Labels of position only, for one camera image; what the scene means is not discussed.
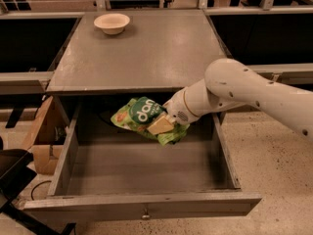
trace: speckled floor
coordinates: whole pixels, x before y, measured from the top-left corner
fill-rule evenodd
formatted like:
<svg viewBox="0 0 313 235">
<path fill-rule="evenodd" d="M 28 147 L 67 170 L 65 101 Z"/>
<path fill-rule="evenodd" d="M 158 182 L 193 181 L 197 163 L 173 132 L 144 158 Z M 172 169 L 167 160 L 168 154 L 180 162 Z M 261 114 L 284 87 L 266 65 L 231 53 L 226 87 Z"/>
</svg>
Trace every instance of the speckled floor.
<svg viewBox="0 0 313 235">
<path fill-rule="evenodd" d="M 31 121 L 10 131 L 4 124 L 5 147 L 19 147 Z M 313 143 L 261 112 L 228 113 L 223 131 L 243 190 L 263 196 L 248 216 L 78 223 L 76 234 L 312 234 Z M 0 227 L 32 234 L 4 215 Z"/>
</svg>

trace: white bowl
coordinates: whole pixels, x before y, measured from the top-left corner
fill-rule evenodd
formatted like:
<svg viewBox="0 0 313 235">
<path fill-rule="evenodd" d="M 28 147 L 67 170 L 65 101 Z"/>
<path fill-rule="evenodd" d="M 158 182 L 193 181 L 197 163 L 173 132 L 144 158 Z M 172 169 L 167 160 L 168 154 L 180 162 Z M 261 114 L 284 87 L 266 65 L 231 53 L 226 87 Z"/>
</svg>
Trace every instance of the white bowl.
<svg viewBox="0 0 313 235">
<path fill-rule="evenodd" d="M 129 24 L 130 19 L 122 14 L 105 14 L 95 19 L 94 24 L 99 27 L 105 34 L 116 35 L 124 31 Z"/>
</svg>

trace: green plastic bag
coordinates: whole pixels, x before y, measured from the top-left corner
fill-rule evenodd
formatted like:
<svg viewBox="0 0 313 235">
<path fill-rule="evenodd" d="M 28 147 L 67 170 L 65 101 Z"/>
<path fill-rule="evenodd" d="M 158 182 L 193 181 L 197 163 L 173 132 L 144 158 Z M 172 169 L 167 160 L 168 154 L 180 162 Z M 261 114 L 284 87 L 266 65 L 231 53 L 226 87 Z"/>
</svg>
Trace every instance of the green plastic bag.
<svg viewBox="0 0 313 235">
<path fill-rule="evenodd" d="M 167 114 L 166 109 L 155 101 L 147 97 L 133 98 L 111 117 L 111 121 L 118 127 L 135 131 L 150 139 L 155 139 L 162 146 L 168 143 L 175 144 L 186 136 L 189 124 L 175 123 L 172 130 L 153 135 L 147 128 L 162 114 Z"/>
</svg>

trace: open drawer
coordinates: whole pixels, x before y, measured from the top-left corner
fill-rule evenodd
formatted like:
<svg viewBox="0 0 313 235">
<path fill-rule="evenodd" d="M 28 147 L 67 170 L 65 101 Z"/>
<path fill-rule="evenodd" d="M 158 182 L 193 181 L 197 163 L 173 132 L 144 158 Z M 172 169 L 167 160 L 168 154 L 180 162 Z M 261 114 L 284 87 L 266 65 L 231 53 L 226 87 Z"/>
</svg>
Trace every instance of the open drawer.
<svg viewBox="0 0 313 235">
<path fill-rule="evenodd" d="M 162 147 L 110 125 L 110 116 L 133 96 L 83 98 L 47 199 L 27 202 L 25 211 L 66 221 L 230 216 L 248 214 L 261 200 L 241 191 L 217 115 Z M 170 97 L 147 96 L 161 104 Z"/>
</svg>

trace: logo on bag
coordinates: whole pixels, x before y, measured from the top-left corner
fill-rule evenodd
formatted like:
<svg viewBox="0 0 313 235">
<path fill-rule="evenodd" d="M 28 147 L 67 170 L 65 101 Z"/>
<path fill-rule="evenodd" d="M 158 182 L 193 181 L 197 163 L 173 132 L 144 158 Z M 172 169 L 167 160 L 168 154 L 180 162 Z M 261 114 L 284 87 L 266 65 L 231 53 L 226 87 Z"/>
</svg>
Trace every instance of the logo on bag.
<svg viewBox="0 0 313 235">
<path fill-rule="evenodd" d="M 162 112 L 161 105 L 142 97 L 130 108 L 130 117 L 137 123 L 150 123 Z"/>
</svg>

